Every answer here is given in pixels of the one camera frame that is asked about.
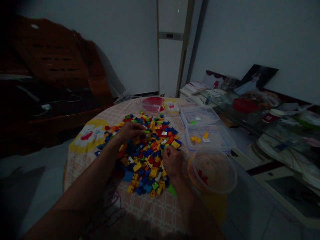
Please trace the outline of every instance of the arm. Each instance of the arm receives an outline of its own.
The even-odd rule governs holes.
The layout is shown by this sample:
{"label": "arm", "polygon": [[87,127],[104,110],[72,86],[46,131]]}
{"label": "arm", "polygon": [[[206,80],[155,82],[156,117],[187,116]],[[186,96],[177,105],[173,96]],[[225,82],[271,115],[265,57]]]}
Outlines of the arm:
{"label": "arm", "polygon": [[188,186],[181,173],[183,156],[173,146],[165,148],[163,164],[173,184],[181,209],[183,224],[194,238],[225,239],[218,224]]}
{"label": "arm", "polygon": [[120,146],[136,135],[143,125],[128,122],[75,180],[53,207],[24,235],[23,239],[77,239],[88,224],[92,209],[101,198]]}

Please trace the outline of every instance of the stack of papers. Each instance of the stack of papers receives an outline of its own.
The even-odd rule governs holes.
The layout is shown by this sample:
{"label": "stack of papers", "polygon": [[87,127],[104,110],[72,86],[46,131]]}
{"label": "stack of papers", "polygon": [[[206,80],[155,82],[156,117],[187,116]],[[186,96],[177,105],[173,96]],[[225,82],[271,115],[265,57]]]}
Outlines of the stack of papers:
{"label": "stack of papers", "polygon": [[209,87],[201,82],[191,82],[185,85],[182,89],[187,93],[194,95],[196,93],[199,93],[200,91],[205,91],[209,89]]}
{"label": "stack of papers", "polygon": [[207,90],[208,93],[210,93],[214,97],[221,97],[222,95],[225,95],[227,92],[221,89],[211,89]]}

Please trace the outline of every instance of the electrical cord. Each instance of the electrical cord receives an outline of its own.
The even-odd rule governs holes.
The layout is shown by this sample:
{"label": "electrical cord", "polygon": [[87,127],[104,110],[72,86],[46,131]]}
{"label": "electrical cord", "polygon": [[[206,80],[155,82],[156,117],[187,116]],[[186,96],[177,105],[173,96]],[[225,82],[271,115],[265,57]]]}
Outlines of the electrical cord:
{"label": "electrical cord", "polygon": [[[58,101],[48,102],[48,103],[46,103],[46,104],[56,103],[56,102],[78,102],[78,101],[82,100],[82,97],[81,97],[81,96],[74,95],[74,94],[71,94],[71,96],[76,96],[76,97],[79,97],[80,99],[75,100],[75,101],[58,100]],[[40,114],[37,114],[37,115],[29,115],[29,117],[38,117],[38,116],[41,116],[41,115],[49,112],[50,109],[51,109],[51,108],[49,108],[49,109],[47,109],[45,112],[40,113]]]}

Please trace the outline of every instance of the cup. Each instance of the cup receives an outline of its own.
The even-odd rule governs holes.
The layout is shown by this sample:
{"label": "cup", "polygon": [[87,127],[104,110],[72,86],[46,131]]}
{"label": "cup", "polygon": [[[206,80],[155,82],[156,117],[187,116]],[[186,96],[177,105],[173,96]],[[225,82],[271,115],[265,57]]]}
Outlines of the cup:
{"label": "cup", "polygon": [[262,119],[266,123],[271,123],[279,117],[285,116],[286,113],[277,109],[271,109],[270,112]]}

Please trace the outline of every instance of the person's left hand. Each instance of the person's left hand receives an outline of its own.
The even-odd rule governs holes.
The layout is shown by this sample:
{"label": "person's left hand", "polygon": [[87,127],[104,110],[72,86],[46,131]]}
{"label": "person's left hand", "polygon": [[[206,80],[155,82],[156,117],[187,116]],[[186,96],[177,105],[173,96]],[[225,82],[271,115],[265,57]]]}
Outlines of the person's left hand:
{"label": "person's left hand", "polygon": [[112,138],[112,141],[117,144],[123,144],[125,141],[132,139],[136,136],[144,134],[143,130],[147,128],[140,123],[126,122],[116,135]]}

